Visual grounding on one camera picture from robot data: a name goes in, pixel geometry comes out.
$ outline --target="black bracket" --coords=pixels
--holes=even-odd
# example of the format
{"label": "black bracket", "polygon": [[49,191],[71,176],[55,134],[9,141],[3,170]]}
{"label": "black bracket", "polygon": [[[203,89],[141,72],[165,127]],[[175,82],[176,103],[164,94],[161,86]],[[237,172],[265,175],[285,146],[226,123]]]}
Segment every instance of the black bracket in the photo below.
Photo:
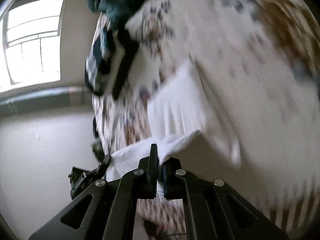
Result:
{"label": "black bracket", "polygon": [[89,187],[97,179],[101,179],[107,171],[111,162],[111,155],[108,154],[104,157],[102,163],[98,168],[93,171],[82,170],[77,167],[72,168],[72,172],[69,174],[71,190],[70,196],[74,200],[79,194],[81,194],[87,187]]}
{"label": "black bracket", "polygon": [[[132,239],[137,199],[156,197],[156,144],[121,179],[98,179],[30,240]],[[288,240],[287,235],[221,179],[208,182],[171,158],[162,166],[164,196],[182,199],[189,240]]]}

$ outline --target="patterned fabric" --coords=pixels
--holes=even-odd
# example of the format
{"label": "patterned fabric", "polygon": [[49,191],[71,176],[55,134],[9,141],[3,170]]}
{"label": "patterned fabric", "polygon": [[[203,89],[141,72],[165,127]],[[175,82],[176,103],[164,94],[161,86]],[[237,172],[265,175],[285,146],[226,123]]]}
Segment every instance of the patterned fabric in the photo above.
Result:
{"label": "patterned fabric", "polygon": [[85,62],[85,83],[97,96],[103,95],[107,83],[111,82],[110,57],[114,50],[112,32],[104,28]]}
{"label": "patterned fabric", "polygon": [[[105,152],[150,136],[148,99],[191,56],[222,95],[250,160],[228,183],[281,229],[307,228],[320,198],[320,32],[303,0],[147,0],[127,27],[140,42],[131,78],[117,102],[93,96]],[[308,163],[302,175],[300,163]],[[139,200],[137,212],[185,233],[173,202]]]}

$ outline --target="floral bedspread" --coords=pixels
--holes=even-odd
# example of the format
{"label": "floral bedspread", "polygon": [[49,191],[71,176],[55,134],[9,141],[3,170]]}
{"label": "floral bedspread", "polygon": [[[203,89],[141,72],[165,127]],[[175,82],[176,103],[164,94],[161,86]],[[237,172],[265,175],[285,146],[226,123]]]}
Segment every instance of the floral bedspread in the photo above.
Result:
{"label": "floral bedspread", "polygon": [[[97,32],[105,24],[101,15]],[[277,161],[269,162],[277,151],[294,156],[303,152],[305,162],[320,148],[314,139],[320,125],[313,125],[320,120],[320,28],[303,0],[147,0],[127,28],[140,49],[119,100],[110,95],[92,99],[105,153],[151,135],[148,99],[191,56],[222,95],[251,164],[273,171],[265,179],[272,184],[253,181],[252,191],[236,190],[284,231],[298,227],[302,206],[305,217],[312,217],[320,186],[308,180],[305,190],[307,184],[300,180],[307,171],[300,178],[297,172],[279,170]],[[302,140],[298,130],[308,136]],[[318,178],[313,170],[308,169],[308,176]],[[185,230],[183,211],[170,204],[141,200],[137,212],[168,230]]]}

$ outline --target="patterned blanket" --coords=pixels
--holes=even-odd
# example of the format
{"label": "patterned blanket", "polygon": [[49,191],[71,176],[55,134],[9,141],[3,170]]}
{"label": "patterned blanket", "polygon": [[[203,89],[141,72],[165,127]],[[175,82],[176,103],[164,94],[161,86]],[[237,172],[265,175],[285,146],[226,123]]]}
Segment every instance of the patterned blanket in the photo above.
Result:
{"label": "patterned blanket", "polygon": [[[94,40],[106,23],[100,15]],[[320,193],[320,126],[313,125],[320,120],[320,28],[303,0],[147,0],[127,28],[140,49],[119,100],[92,98],[105,153],[151,135],[147,102],[191,55],[235,120],[250,164],[265,174],[272,171],[260,181],[258,171],[247,177],[246,171],[252,191],[229,184],[287,232],[310,223]],[[286,157],[269,161],[278,152]],[[309,167],[299,177],[301,152]],[[295,172],[279,169],[287,153],[297,158],[290,163]],[[142,217],[185,232],[181,207],[157,200],[138,204]]]}

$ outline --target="white cloth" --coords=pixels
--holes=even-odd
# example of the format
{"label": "white cloth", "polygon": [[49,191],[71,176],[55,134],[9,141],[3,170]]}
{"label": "white cloth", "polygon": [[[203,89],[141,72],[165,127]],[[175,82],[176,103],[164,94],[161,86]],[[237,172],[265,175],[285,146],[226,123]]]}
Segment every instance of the white cloth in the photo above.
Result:
{"label": "white cloth", "polygon": [[148,120],[152,136],[159,138],[201,130],[226,161],[241,165],[239,140],[232,125],[213,90],[204,77],[200,79],[190,60],[148,102]]}
{"label": "white cloth", "polygon": [[[157,144],[160,165],[171,157],[177,158],[182,168],[201,179],[213,181],[222,174],[231,174],[237,170],[236,165],[226,162],[225,158],[212,148],[206,135],[201,131],[194,131],[182,136],[150,137],[113,153],[106,172],[107,181],[120,179],[127,172],[136,169],[140,159],[149,156],[152,143]],[[157,192],[162,200],[163,191],[159,184]]]}

